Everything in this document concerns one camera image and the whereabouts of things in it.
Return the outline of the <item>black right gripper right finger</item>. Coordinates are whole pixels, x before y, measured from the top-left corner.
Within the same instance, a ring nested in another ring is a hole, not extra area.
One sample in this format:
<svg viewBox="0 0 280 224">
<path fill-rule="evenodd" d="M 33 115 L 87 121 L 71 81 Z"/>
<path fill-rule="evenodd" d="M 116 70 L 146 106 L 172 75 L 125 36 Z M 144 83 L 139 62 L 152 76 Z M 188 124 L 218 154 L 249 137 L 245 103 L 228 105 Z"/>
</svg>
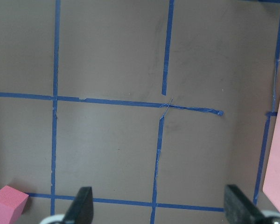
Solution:
<svg viewBox="0 0 280 224">
<path fill-rule="evenodd" d="M 230 224 L 266 223 L 263 213 L 234 184 L 228 184 L 224 188 L 224 212 Z"/>
</svg>

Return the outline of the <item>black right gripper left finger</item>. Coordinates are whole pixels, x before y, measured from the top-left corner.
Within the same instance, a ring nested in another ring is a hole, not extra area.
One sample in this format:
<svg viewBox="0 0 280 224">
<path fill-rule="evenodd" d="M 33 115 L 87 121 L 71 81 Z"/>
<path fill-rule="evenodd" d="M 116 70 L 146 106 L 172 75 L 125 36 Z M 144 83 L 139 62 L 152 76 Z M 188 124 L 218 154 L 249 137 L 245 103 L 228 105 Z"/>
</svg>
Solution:
<svg viewBox="0 0 280 224">
<path fill-rule="evenodd" d="M 92 187 L 81 187 L 63 217 L 64 224 L 91 224 L 94 217 Z"/>
</svg>

